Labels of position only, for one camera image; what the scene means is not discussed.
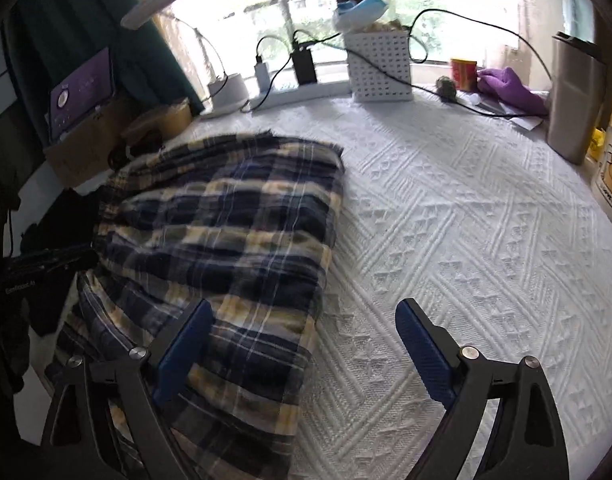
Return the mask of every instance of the plaid shirt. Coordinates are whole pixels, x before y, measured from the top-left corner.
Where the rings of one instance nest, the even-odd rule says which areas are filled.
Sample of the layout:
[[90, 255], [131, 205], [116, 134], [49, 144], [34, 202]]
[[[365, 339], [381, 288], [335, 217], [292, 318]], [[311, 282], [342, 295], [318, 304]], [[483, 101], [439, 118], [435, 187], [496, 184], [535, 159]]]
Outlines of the plaid shirt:
[[100, 265], [79, 276], [56, 356], [117, 358], [147, 347], [190, 302], [210, 301], [207, 347], [164, 410], [202, 478], [288, 474], [342, 200], [340, 155], [311, 140], [232, 134], [150, 156], [108, 183]]

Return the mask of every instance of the power strip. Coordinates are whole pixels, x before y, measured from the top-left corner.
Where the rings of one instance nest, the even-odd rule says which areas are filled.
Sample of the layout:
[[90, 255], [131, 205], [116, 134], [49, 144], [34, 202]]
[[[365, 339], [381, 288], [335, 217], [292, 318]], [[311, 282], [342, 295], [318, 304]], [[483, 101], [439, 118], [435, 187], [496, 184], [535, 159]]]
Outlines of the power strip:
[[[345, 95], [351, 95], [350, 83], [348, 81], [313, 83], [298, 86], [297, 88], [288, 88], [286, 90], [272, 90], [262, 107], [256, 111], [265, 110], [274, 106], [299, 103], [302, 101], [309, 101], [311, 99], [319, 99], [322, 97], [338, 97]], [[254, 108], [262, 101], [262, 99], [263, 95], [250, 99], [250, 107]]]

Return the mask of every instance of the lamp head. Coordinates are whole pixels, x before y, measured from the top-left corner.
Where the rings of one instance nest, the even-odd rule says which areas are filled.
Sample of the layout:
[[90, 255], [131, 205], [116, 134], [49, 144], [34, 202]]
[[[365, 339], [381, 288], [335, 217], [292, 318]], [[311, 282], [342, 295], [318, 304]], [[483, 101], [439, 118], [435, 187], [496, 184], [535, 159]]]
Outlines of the lamp head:
[[121, 19], [121, 27], [137, 30], [175, 1], [177, 0], [142, 0]]

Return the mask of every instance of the container lid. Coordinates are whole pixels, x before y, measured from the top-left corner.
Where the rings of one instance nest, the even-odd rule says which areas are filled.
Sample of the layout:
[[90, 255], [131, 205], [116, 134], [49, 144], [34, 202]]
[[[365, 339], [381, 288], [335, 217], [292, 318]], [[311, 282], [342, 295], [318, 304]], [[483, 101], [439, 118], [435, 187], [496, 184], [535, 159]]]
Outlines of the container lid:
[[567, 34], [564, 34], [563, 32], [558, 32], [556, 35], [553, 36], [553, 38], [555, 40], [563, 41], [564, 43], [569, 44], [573, 48], [582, 51], [584, 54], [587, 54], [590, 57], [594, 57], [599, 62], [602, 62], [602, 51], [595, 43], [580, 40], [575, 36], [569, 36]]

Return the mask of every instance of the white perforated basket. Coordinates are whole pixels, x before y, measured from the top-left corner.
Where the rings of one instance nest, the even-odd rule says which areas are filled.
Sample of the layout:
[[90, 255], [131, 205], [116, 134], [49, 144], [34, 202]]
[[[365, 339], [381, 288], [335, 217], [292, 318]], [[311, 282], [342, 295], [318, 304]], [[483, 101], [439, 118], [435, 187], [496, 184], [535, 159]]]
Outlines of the white perforated basket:
[[[362, 54], [385, 72], [411, 83], [406, 31], [345, 34], [343, 41], [346, 48]], [[356, 101], [410, 101], [413, 98], [410, 86], [385, 76], [350, 52], [348, 76]]]

